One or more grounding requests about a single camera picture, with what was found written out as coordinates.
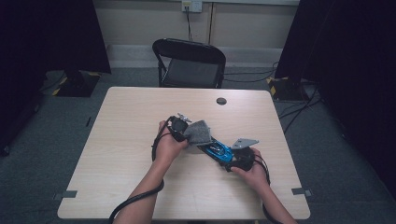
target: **hand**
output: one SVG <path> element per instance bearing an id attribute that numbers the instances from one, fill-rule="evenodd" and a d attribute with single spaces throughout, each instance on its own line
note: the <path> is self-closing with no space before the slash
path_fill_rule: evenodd
<path id="1" fill-rule="evenodd" d="M 161 131 L 163 125 L 166 125 L 164 120 L 160 122 L 158 132 Z M 172 161 L 180 154 L 181 150 L 187 147 L 188 142 L 187 140 L 183 142 L 176 141 L 166 127 L 163 129 L 161 135 L 163 137 L 158 143 L 155 161 L 170 166 Z"/>
<path id="2" fill-rule="evenodd" d="M 260 151 L 254 147 L 251 149 L 256 155 L 256 160 L 260 161 L 261 159 L 259 157 L 262 156 Z M 253 162 L 253 166 L 249 171 L 244 171 L 234 166 L 231 167 L 231 171 L 241 176 L 245 182 L 247 182 L 247 184 L 256 191 L 258 191 L 260 188 L 263 188 L 264 186 L 269 186 L 267 182 L 267 175 L 264 169 L 256 161 Z"/>

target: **black chair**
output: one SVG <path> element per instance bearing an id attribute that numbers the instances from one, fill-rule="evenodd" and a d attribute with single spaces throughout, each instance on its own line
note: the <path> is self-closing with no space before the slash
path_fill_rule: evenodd
<path id="1" fill-rule="evenodd" d="M 221 88 L 226 59 L 219 49 L 170 38 L 155 41 L 152 49 L 158 59 L 160 87 Z M 163 58 L 171 59 L 167 67 Z"/>

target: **black round hole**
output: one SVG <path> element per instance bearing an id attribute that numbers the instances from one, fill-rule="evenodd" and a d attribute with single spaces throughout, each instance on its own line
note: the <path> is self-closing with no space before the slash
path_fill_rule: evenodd
<path id="1" fill-rule="evenodd" d="M 216 100 L 216 102 L 218 103 L 218 105 L 225 105 L 225 104 L 227 104 L 227 100 L 224 99 L 224 98 L 222 98 L 222 97 L 218 98 L 218 99 Z"/>

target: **chair backrest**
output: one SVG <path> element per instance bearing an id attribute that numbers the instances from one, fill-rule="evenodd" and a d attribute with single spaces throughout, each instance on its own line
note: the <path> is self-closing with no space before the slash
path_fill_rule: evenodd
<path id="1" fill-rule="evenodd" d="M 159 62 L 162 62 L 161 56 L 163 56 L 185 61 L 222 64 L 223 67 L 226 63 L 221 50 L 198 42 L 164 38 L 155 41 L 152 49 Z"/>

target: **person's right arm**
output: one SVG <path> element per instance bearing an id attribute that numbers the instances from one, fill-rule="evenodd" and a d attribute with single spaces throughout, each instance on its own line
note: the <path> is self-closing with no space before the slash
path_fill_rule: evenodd
<path id="1" fill-rule="evenodd" d="M 259 150 L 252 148 L 256 156 L 262 157 Z M 244 171 L 238 167 L 232 167 L 231 171 L 240 175 L 247 184 L 254 189 L 262 199 L 268 214 L 278 222 L 283 224 L 297 223 L 291 214 L 276 197 L 266 179 L 264 169 L 255 161 L 249 171 Z"/>

